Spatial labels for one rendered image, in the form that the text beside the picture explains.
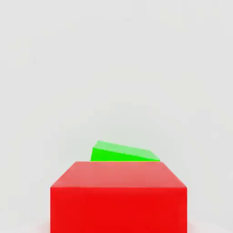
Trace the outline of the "small red cube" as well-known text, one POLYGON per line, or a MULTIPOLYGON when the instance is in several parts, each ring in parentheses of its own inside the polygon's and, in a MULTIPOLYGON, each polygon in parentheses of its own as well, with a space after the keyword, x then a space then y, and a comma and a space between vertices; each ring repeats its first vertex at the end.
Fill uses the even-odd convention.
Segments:
POLYGON ((50 233, 187 233, 187 187, 162 162, 75 162, 50 197, 50 233))

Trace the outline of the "small green cube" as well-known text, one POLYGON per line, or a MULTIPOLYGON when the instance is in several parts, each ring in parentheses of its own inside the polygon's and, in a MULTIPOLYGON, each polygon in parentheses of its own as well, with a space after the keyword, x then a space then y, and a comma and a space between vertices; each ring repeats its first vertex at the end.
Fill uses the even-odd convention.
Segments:
POLYGON ((156 161, 160 159, 150 150, 140 149, 119 145, 110 142, 97 141, 92 148, 92 162, 140 162, 140 161, 156 161))

